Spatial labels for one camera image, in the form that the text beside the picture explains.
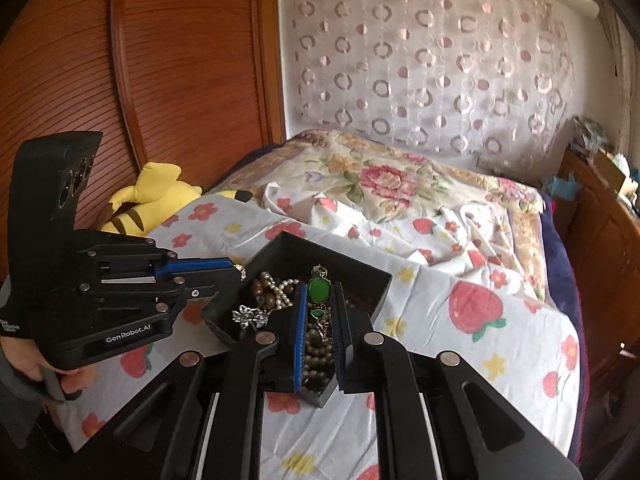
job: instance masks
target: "camera lens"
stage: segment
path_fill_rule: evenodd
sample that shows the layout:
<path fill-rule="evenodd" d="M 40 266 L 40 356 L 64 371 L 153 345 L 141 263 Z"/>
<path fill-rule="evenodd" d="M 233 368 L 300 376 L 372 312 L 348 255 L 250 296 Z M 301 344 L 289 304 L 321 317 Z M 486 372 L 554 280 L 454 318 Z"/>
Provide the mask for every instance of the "camera lens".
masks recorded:
<path fill-rule="evenodd" d="M 76 178 L 74 179 L 74 194 L 78 192 L 82 182 L 84 181 L 84 177 L 86 175 L 86 159 L 84 158 L 80 163 L 80 167 L 78 168 L 78 173 L 76 174 Z"/>
<path fill-rule="evenodd" d="M 58 202 L 60 209 L 62 209 L 65 206 L 66 200 L 69 198 L 69 195 L 71 194 L 71 187 L 73 185 L 73 182 L 74 182 L 74 174 L 71 171 L 69 171 L 69 173 L 66 174 L 65 185 L 62 188 L 62 191 L 60 191 L 60 200 Z"/>

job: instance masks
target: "white bedsheet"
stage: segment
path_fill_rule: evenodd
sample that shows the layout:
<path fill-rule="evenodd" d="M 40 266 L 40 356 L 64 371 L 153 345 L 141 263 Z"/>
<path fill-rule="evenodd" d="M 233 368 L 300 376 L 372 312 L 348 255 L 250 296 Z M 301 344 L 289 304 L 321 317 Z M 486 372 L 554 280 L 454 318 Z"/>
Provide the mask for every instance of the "white bedsheet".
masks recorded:
<path fill-rule="evenodd" d="M 287 230 L 386 270 L 394 278 L 375 328 L 411 351 L 458 352 L 567 454 L 578 401 L 577 334 L 566 316 L 527 299 L 531 291 L 517 262 L 506 261 L 513 254 L 510 232 L 495 228 L 504 225 L 499 206 L 446 210 L 417 224 L 415 219 L 374 224 L 342 204 L 319 200 L 322 195 L 283 193 L 271 186 L 264 205 L 318 227 L 255 205 L 203 196 L 152 237 L 181 257 L 227 255 L 246 262 Z M 278 202 L 283 198 L 289 201 Z M 428 258 L 436 268 L 426 265 Z M 58 409 L 72 447 L 79 449 L 187 349 L 205 355 L 224 350 L 193 308 L 178 316 L 171 337 L 99 364 L 97 384 Z M 262 478 L 378 477 L 372 396 L 334 392 L 323 409 L 281 394 L 269 394 L 265 402 Z"/>

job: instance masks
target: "wooden cabinet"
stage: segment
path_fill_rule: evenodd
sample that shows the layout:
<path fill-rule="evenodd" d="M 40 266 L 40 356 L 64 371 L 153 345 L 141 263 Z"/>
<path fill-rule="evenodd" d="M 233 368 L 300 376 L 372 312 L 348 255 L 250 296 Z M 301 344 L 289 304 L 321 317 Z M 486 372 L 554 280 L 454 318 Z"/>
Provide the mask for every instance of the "wooden cabinet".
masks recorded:
<path fill-rule="evenodd" d="M 591 166 L 567 151 L 558 173 L 583 185 L 564 238 L 582 303 L 591 380 L 640 341 L 640 222 Z"/>

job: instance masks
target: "green gemstone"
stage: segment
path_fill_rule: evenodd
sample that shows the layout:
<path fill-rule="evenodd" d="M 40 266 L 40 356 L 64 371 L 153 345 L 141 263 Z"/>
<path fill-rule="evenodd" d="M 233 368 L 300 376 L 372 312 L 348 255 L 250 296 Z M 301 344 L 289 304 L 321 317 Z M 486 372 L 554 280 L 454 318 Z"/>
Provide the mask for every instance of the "green gemstone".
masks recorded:
<path fill-rule="evenodd" d="M 324 303 L 331 295 L 331 284 L 325 278 L 314 278 L 309 282 L 307 293 L 314 303 Z"/>

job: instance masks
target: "wooden wardrobe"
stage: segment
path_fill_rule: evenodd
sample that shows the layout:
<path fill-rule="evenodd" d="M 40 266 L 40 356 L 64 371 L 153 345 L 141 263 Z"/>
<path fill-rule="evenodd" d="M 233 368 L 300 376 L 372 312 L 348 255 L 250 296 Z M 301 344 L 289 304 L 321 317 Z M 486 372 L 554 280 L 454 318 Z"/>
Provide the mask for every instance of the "wooden wardrobe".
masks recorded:
<path fill-rule="evenodd" d="M 148 160 L 209 187 L 243 155 L 281 142 L 277 16 L 277 0 L 29 0 L 0 43 L 0 280 L 25 139 L 104 133 L 82 228 Z"/>

